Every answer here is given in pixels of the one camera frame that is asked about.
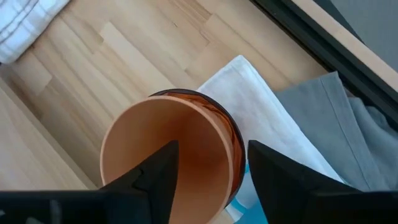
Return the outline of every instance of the blue cloth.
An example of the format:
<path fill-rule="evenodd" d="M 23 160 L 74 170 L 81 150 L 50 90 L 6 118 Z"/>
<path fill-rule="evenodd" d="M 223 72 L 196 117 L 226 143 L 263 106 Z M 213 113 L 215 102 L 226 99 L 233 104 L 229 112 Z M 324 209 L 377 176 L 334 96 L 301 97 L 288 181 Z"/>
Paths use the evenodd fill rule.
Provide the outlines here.
<path fill-rule="evenodd" d="M 253 207 L 246 210 L 241 219 L 235 224 L 268 224 L 267 218 L 262 211 L 260 201 L 256 202 Z"/>

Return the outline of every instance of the cup rim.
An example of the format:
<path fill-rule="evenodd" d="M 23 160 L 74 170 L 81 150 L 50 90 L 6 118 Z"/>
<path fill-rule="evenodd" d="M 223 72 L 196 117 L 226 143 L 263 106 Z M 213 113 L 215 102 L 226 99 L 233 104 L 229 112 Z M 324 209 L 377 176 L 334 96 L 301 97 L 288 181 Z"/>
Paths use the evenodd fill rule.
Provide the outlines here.
<path fill-rule="evenodd" d="M 231 195 L 231 191 L 232 191 L 232 183 L 233 183 L 233 158 L 231 155 L 231 149 L 230 149 L 230 145 L 227 142 L 227 139 L 223 136 L 223 132 L 221 131 L 221 129 L 217 126 L 216 122 L 214 121 L 214 119 L 209 116 L 202 108 L 200 108 L 200 106 L 195 105 L 194 103 L 191 103 L 189 101 L 174 97 L 174 96 L 150 96 L 142 101 L 139 101 L 137 103 L 134 103 L 133 105 L 129 106 L 128 108 L 126 108 L 120 115 L 118 115 L 112 122 L 111 126 L 108 128 L 108 130 L 106 131 L 106 134 L 103 138 L 103 142 L 101 144 L 101 152 L 99 155 L 99 169 L 100 169 L 100 173 L 101 173 L 101 180 L 103 185 L 106 185 L 108 183 L 110 183 L 111 181 L 106 180 L 106 177 L 104 176 L 104 150 L 105 150 L 105 142 L 108 139 L 108 136 L 110 135 L 111 131 L 113 130 L 114 125 L 116 124 L 116 122 L 118 120 L 120 120 L 126 113 L 128 113 L 131 109 L 133 109 L 134 107 L 147 103 L 148 101 L 157 101 L 157 100 L 171 100 L 177 103 L 181 103 L 184 104 L 190 108 L 192 108 L 193 110 L 197 111 L 198 113 L 200 113 L 213 127 L 213 129 L 217 132 L 218 137 L 221 139 L 221 142 L 223 143 L 224 146 L 224 150 L 227 156 L 227 160 L 228 160 L 228 186 L 226 189 L 226 192 L 223 195 L 223 203 L 221 204 L 221 207 L 218 209 L 218 211 L 213 215 L 213 217 L 208 221 L 208 223 L 211 223 L 212 221 L 215 220 L 215 218 L 217 217 L 217 215 L 219 215 L 223 210 L 224 207 L 226 206 L 226 204 L 228 203 L 229 200 L 229 196 Z"/>

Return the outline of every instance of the black frame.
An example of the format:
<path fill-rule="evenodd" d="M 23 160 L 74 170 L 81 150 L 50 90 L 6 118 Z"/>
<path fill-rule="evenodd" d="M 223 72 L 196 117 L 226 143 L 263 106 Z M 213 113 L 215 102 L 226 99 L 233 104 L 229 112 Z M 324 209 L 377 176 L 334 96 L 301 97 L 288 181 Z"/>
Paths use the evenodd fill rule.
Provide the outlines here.
<path fill-rule="evenodd" d="M 291 0 L 251 0 L 367 105 L 378 108 L 398 130 L 398 92 L 341 45 Z"/>

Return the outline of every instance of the striped towel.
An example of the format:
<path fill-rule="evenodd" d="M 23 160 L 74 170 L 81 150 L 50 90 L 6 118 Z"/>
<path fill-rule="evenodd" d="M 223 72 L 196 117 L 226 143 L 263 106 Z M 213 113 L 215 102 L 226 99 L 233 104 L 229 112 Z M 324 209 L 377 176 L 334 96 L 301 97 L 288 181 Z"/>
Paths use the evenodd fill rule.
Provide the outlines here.
<path fill-rule="evenodd" d="M 0 62 L 11 63 L 69 0 L 0 0 Z"/>

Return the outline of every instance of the fabric fold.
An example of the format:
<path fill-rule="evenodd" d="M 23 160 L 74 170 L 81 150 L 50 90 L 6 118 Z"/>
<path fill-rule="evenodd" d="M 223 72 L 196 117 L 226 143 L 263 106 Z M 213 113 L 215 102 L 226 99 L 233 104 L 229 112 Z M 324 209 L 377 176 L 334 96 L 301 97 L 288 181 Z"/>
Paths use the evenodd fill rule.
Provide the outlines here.
<path fill-rule="evenodd" d="M 360 98 L 348 98 L 367 149 L 389 190 L 398 189 L 398 133 L 375 107 L 365 106 Z"/>
<path fill-rule="evenodd" d="M 367 144 L 379 131 L 375 126 L 361 127 L 373 119 L 370 115 L 364 117 L 368 112 L 360 99 L 349 100 L 337 72 L 293 86 L 276 96 L 344 181 L 362 191 L 389 189 Z M 358 100 L 360 104 L 353 107 Z"/>

